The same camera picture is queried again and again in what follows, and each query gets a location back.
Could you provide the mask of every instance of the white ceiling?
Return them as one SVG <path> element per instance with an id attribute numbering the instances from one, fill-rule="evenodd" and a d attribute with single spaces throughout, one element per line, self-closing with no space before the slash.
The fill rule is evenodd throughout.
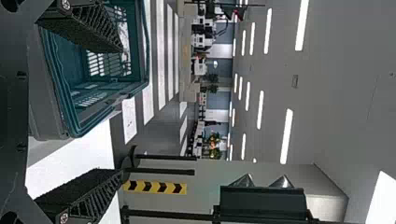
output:
<path id="1" fill-rule="evenodd" d="M 235 27 L 233 159 L 279 162 L 287 108 L 294 111 L 288 163 L 316 163 L 350 197 L 346 221 L 364 222 L 380 170 L 396 177 L 396 2 L 311 0 L 304 49 L 294 50 L 300 1 L 251 0 L 273 9 L 269 53 L 262 52 L 266 9 L 251 7 Z M 242 33 L 256 22 L 253 56 L 241 56 Z M 299 87 L 291 87 L 299 75 Z M 250 81 L 249 111 L 245 110 Z M 262 128 L 256 127 L 265 91 Z"/>

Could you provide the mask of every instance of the black arrow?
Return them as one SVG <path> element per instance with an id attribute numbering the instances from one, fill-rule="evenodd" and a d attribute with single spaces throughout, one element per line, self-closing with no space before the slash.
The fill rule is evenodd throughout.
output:
<path id="1" fill-rule="evenodd" d="M 130 181 L 131 186 L 128 188 L 128 190 L 135 190 L 137 187 L 137 182 L 136 181 Z"/>
<path id="2" fill-rule="evenodd" d="M 151 189 L 151 183 L 150 182 L 145 182 L 145 187 L 143 188 L 143 191 L 147 192 Z"/>
<path id="3" fill-rule="evenodd" d="M 183 188 L 181 187 L 180 184 L 175 184 L 175 189 L 174 189 L 173 193 L 180 193 L 182 189 Z"/>
<path id="4" fill-rule="evenodd" d="M 159 193 L 164 193 L 168 187 L 165 183 L 160 183 L 160 188 L 158 189 Z"/>

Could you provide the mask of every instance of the yellow and black warning stripe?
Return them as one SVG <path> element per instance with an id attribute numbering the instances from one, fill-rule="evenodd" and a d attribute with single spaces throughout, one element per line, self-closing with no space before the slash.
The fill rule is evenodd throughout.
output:
<path id="1" fill-rule="evenodd" d="M 153 194 L 187 194 L 187 184 L 168 183 L 146 180 L 128 180 L 124 185 L 125 191 L 134 193 L 153 193 Z"/>

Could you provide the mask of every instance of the plastic basket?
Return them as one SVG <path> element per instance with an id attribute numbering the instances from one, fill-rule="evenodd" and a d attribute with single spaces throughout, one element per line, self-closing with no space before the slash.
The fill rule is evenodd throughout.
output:
<path id="1" fill-rule="evenodd" d="M 62 123 L 57 125 L 63 130 L 49 133 L 54 129 L 36 127 L 36 123 L 32 125 L 30 122 L 30 130 L 36 139 L 62 139 L 64 136 L 60 135 L 65 133 L 67 137 L 81 137 L 112 113 L 123 99 L 133 97 L 149 84 L 149 39 L 144 1 L 110 2 L 105 8 L 117 24 L 123 53 L 93 53 L 48 30 L 39 29 L 59 110 L 55 112 L 59 112 Z M 148 46 L 146 66 L 142 60 L 143 41 Z"/>

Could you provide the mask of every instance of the metal pole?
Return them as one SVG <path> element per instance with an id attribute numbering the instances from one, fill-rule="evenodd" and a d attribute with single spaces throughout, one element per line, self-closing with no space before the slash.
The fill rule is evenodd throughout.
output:
<path id="1" fill-rule="evenodd" d="M 194 214 L 194 213 L 175 213 L 175 212 L 158 212 L 147 210 L 134 210 L 122 207 L 121 215 L 127 217 L 158 217 L 170 218 L 180 220 L 197 220 L 197 221 L 212 221 L 212 215 Z"/>
<path id="2" fill-rule="evenodd" d="M 195 175 L 195 170 L 177 170 L 177 169 L 125 168 L 124 172 L 157 174 L 157 175 Z"/>
<path id="3" fill-rule="evenodd" d="M 166 156 L 166 155 L 143 155 L 137 154 L 134 156 L 141 160 L 164 160 L 164 161 L 197 161 L 196 157 L 181 157 L 181 156 Z"/>

